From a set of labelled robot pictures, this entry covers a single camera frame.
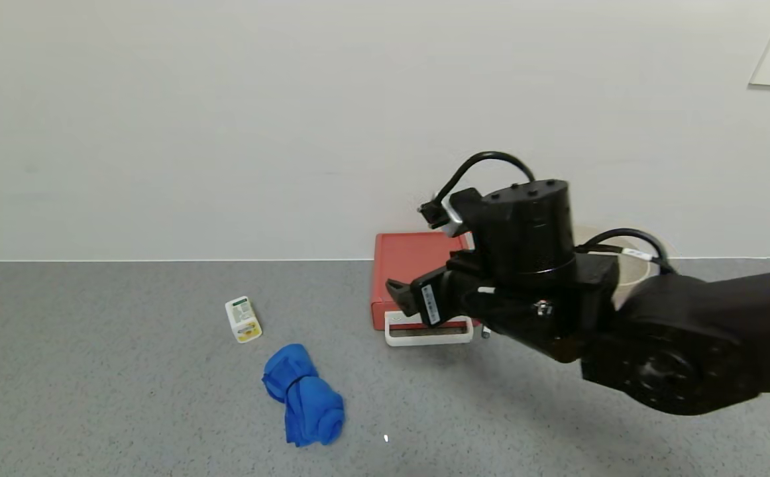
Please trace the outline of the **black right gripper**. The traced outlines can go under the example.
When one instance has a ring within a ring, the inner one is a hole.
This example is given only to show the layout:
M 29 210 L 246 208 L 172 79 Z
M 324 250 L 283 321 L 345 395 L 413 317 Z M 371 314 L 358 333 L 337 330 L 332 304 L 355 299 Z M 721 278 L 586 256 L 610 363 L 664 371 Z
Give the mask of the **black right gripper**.
M 439 328 L 455 317 L 468 315 L 465 299 L 481 284 L 478 276 L 443 266 L 413 279 L 410 284 L 388 279 L 385 288 L 404 316 L 419 312 L 425 326 Z

